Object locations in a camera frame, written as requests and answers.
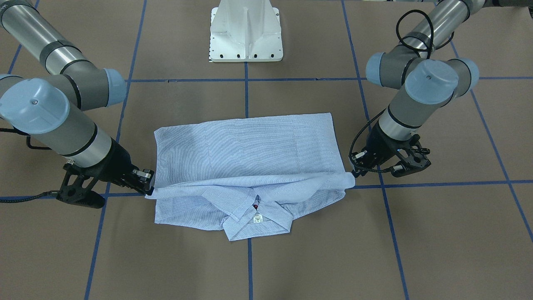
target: tiled surface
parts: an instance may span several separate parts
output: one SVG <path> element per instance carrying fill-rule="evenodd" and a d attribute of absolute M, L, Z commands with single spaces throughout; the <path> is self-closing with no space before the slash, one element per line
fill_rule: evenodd
<path fill-rule="evenodd" d="M 38 200 L 0 209 L 1 299 L 83 299 L 100 211 Z"/>
<path fill-rule="evenodd" d="M 91 299 L 245 299 L 246 241 L 154 224 L 155 204 L 109 199 Z"/>
<path fill-rule="evenodd" d="M 531 299 L 533 245 L 508 186 L 387 195 L 412 299 Z"/>
<path fill-rule="evenodd" d="M 99 67 L 116 68 L 125 78 L 132 71 L 120 132 L 120 105 L 88 115 L 111 136 L 119 133 L 140 168 L 156 166 L 152 133 L 159 127 L 331 112 L 349 170 L 348 148 L 366 122 L 363 98 L 372 117 L 396 91 L 356 79 L 347 29 L 364 77 L 368 58 L 396 45 L 397 19 L 433 5 L 272 0 L 280 9 L 285 58 L 246 68 L 207 61 L 208 17 L 218 4 L 39 3 L 42 15 Z M 384 175 L 384 188 L 379 176 L 359 178 L 345 199 L 294 221 L 290 234 L 238 242 L 223 232 L 154 224 L 154 202 L 119 187 L 105 194 L 103 219 L 100 210 L 50 199 L 2 204 L 0 298 L 533 298 L 527 226 L 533 219 L 527 56 L 533 21 L 526 15 L 526 9 L 482 10 L 457 30 L 457 55 L 473 59 L 482 77 L 528 78 L 482 79 L 474 94 L 437 111 L 420 130 L 432 150 L 433 165 L 424 172 Z M 405 19 L 402 32 L 421 19 Z M 18 44 L 4 32 L 0 39 L 5 73 Z M 455 56 L 449 45 L 434 58 Z M 24 49 L 13 72 L 46 75 Z M 172 81 L 183 79 L 202 81 Z M 0 168 L 9 171 L 0 175 L 0 196 L 57 188 L 64 159 L 26 149 L 21 137 L 0 137 Z M 363 144 L 364 135 L 356 149 Z M 521 181 L 507 181 L 503 170 Z M 99 184 L 96 191 L 105 189 Z"/>

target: white label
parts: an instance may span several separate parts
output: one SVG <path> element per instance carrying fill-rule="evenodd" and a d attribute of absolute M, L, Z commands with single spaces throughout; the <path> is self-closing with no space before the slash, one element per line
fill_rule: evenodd
<path fill-rule="evenodd" d="M 263 222 L 263 216 L 261 214 L 256 214 L 254 216 L 254 223 L 261 223 Z"/>

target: folded shirt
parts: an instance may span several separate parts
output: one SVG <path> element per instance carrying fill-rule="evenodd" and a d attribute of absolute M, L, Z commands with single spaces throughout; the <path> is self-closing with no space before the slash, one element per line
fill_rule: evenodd
<path fill-rule="evenodd" d="M 290 232 L 354 186 L 331 115 L 205 122 L 156 130 L 156 223 L 224 229 L 230 241 Z"/>

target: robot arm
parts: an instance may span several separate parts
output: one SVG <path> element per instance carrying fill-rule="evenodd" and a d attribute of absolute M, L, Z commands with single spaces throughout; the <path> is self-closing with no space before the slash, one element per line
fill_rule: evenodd
<path fill-rule="evenodd" d="M 67 158 L 57 199 L 101 208 L 105 199 L 92 191 L 98 180 L 151 194 L 154 172 L 140 171 L 129 153 L 82 112 L 124 100 L 120 73 L 96 68 L 26 0 L 0 0 L 0 24 L 51 74 L 29 80 L 0 75 L 0 115 Z M 70 184 L 72 176 L 76 180 Z"/>
<path fill-rule="evenodd" d="M 401 177 L 429 167 L 430 151 L 422 148 L 417 129 L 435 110 L 467 93 L 479 79 L 479 70 L 471 60 L 431 60 L 428 59 L 431 53 L 447 44 L 445 41 L 454 30 L 482 7 L 531 5 L 531 0 L 444 0 L 429 15 L 416 11 L 426 20 L 404 37 L 400 37 L 397 26 L 400 44 L 389 53 L 374 54 L 367 63 L 366 73 L 370 82 L 399 91 L 381 112 L 361 152 L 352 151 L 362 131 L 352 143 L 350 161 L 354 176 L 364 176 L 370 171 Z M 394 156 L 400 160 L 396 165 L 385 170 L 374 169 Z"/>

